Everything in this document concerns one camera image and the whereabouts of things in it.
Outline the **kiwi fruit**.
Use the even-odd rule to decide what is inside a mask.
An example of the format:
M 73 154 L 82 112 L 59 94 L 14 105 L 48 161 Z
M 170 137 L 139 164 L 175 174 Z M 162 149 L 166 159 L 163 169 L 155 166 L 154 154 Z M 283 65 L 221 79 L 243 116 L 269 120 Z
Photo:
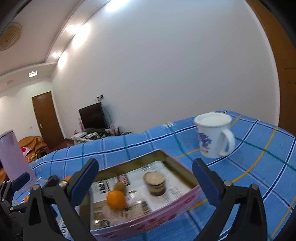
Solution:
M 122 182 L 117 182 L 114 185 L 113 190 L 120 191 L 123 194 L 126 194 L 126 185 L 124 183 L 122 183 Z

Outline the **black television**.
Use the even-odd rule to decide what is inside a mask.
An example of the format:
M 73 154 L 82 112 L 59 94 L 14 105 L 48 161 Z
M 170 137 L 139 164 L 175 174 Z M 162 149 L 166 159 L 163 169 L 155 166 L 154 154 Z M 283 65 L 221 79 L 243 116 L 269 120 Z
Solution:
M 78 110 L 85 129 L 106 129 L 107 121 L 101 103 L 95 103 Z

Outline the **pink metal tin tray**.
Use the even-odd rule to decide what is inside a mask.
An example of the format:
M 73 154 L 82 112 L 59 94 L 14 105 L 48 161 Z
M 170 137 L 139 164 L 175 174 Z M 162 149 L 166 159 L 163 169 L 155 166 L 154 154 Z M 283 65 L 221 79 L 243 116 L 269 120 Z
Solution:
M 147 172 L 164 175 L 166 192 L 154 196 L 143 180 Z M 115 211 L 106 202 L 117 182 L 126 185 L 126 208 Z M 102 169 L 78 208 L 97 240 L 123 240 L 152 230 L 197 204 L 201 187 L 193 173 L 163 150 Z

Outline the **lilac cylindrical container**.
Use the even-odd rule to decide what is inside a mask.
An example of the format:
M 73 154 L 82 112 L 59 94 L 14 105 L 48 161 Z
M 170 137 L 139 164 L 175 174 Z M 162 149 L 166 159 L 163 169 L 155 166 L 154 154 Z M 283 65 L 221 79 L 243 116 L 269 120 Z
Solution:
M 31 169 L 16 139 L 13 130 L 1 134 L 1 164 L 10 180 L 16 180 L 20 175 L 27 172 L 30 180 L 20 189 L 29 190 L 36 181 L 34 171 Z

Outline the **blue plaid tablecloth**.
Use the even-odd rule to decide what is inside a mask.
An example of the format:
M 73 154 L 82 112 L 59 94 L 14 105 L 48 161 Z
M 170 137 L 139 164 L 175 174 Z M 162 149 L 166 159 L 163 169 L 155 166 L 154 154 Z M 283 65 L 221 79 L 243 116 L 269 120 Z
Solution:
M 229 111 L 235 150 L 227 157 L 204 158 L 222 179 L 237 186 L 259 186 L 267 219 L 267 238 L 276 240 L 295 210 L 295 137 L 287 131 Z M 90 158 L 105 169 L 132 158 L 162 149 L 191 168 L 202 153 L 192 118 L 167 123 L 142 133 L 107 137 L 64 148 L 31 162 L 38 184 L 51 175 L 60 178 L 80 170 Z M 166 224 L 135 236 L 134 240 L 193 240 L 214 212 L 202 198 L 196 208 Z

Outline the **tv stand with clutter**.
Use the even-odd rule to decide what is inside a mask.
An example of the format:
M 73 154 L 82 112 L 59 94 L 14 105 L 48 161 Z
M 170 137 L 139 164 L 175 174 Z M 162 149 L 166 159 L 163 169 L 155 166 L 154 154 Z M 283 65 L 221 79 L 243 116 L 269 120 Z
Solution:
M 109 128 L 87 128 L 82 132 L 74 133 L 74 135 L 70 138 L 75 145 L 80 143 L 86 143 L 90 141 L 100 140 L 105 137 L 114 137 L 114 136 L 122 136 L 128 135 L 132 132 L 123 132 L 119 128 L 119 126 L 111 125 Z

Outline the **large wooden door right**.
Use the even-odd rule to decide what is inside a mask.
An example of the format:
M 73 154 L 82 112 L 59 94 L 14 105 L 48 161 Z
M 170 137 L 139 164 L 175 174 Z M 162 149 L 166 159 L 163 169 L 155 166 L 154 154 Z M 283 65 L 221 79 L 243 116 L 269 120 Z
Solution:
M 280 86 L 278 126 L 295 135 L 295 47 L 273 13 L 261 1 L 247 1 L 259 19 L 273 51 Z

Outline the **round ceiling lamp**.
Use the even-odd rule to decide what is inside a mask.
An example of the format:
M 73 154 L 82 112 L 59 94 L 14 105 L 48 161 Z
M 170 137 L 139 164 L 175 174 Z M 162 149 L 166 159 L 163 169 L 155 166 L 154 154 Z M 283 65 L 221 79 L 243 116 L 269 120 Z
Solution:
M 22 25 L 17 22 L 12 22 L 1 36 L 0 51 L 5 51 L 11 48 L 22 35 Z

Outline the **brown wooden door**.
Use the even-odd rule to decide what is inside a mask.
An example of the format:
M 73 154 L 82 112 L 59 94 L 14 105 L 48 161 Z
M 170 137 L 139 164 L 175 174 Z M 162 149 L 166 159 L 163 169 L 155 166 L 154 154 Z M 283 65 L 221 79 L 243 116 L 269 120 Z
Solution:
M 41 136 L 50 149 L 64 142 L 51 92 L 32 97 L 35 117 Z

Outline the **white floral mug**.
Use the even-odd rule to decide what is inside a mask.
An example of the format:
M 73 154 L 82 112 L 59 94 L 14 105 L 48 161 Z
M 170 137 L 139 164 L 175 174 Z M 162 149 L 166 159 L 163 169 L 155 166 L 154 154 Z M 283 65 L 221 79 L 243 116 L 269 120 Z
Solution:
M 200 150 L 204 157 L 217 159 L 234 151 L 235 137 L 230 130 L 231 121 L 231 116 L 215 112 L 200 114 L 194 118 Z

